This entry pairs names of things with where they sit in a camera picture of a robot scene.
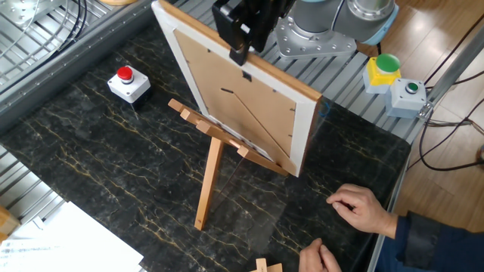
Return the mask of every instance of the red emergency stop button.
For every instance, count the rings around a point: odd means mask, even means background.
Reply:
[[[131,81],[132,77],[133,77],[133,70],[131,70],[131,68],[125,66],[125,67],[121,67],[118,69],[118,76],[120,79],[122,79],[123,81]]]

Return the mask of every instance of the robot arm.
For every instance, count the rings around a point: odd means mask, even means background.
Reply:
[[[324,50],[321,48],[324,48],[324,43],[334,49],[335,41],[341,41],[348,46],[345,51],[329,54],[353,52],[354,41],[352,44],[348,43],[347,37],[375,45],[386,35],[399,10],[394,0],[298,0],[293,7],[294,2],[295,0],[218,0],[213,5],[213,15],[220,37],[231,46],[232,60],[243,65],[250,46],[256,51],[262,51],[279,17],[286,17],[291,8],[293,10],[288,18],[291,33],[285,35],[278,32],[278,40],[287,42],[290,39],[287,44],[302,45],[298,48],[305,52],[299,52],[297,57],[301,54],[314,57],[318,53],[306,51],[306,48],[317,48],[323,54]],[[279,42],[279,46],[286,47],[282,42]],[[285,51],[289,53],[290,50],[281,50],[284,56],[289,57],[283,53]]]
[[[307,32],[332,30],[376,45],[386,35],[398,11],[394,0],[299,0],[294,21]]]
[[[285,17],[295,0],[218,0],[213,17],[222,39],[230,46],[230,57],[239,65],[249,47],[262,51],[279,17]]]

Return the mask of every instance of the metal grid platform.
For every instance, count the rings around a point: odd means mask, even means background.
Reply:
[[[175,6],[190,14],[207,26],[215,29],[211,7],[215,1],[179,0]],[[320,57],[306,60],[288,60],[281,57],[274,33],[269,36],[260,57],[277,68],[308,84],[324,97],[352,113],[390,131],[412,143],[424,124],[423,120],[388,117],[382,94],[367,94],[362,79],[368,56],[355,52],[342,57]]]
[[[9,20],[7,14],[0,13],[0,94],[16,79],[48,59],[66,40],[76,22],[79,6],[74,0],[60,0],[52,3],[53,11],[32,22],[26,29]],[[88,13],[83,33],[106,14],[113,12],[113,7],[97,2],[87,1]]]
[[[0,206],[22,225],[36,217],[45,221],[65,200],[0,146]]]
[[[75,2],[78,0],[59,1],[69,4],[56,7],[32,23],[17,45],[0,60],[0,131],[10,128],[18,118],[61,90],[69,79],[83,72],[94,60],[108,54],[115,45],[135,35],[154,19],[151,0],[138,0],[119,7],[86,0],[88,14],[79,38],[49,58],[69,35],[78,12]],[[1,54],[23,29],[2,15],[0,25]]]

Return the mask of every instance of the wooden easel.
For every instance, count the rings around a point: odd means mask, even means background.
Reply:
[[[206,222],[213,189],[215,188],[217,181],[217,174],[224,144],[237,148],[237,153],[249,161],[255,162],[281,175],[288,175],[288,172],[282,169],[279,165],[260,155],[252,147],[232,136],[232,134],[226,132],[223,128],[210,121],[205,116],[186,107],[175,99],[171,99],[168,105],[178,111],[183,119],[196,125],[199,131],[212,137],[209,156],[206,161],[205,175],[203,176],[203,185],[200,193],[200,201],[198,203],[197,217],[195,218],[195,227],[198,230],[202,230]]]

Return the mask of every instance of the human hand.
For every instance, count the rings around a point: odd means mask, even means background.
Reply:
[[[398,216],[385,211],[368,188],[344,184],[326,202],[355,229],[395,239]]]
[[[301,251],[299,272],[341,272],[341,268],[333,253],[317,238]]]

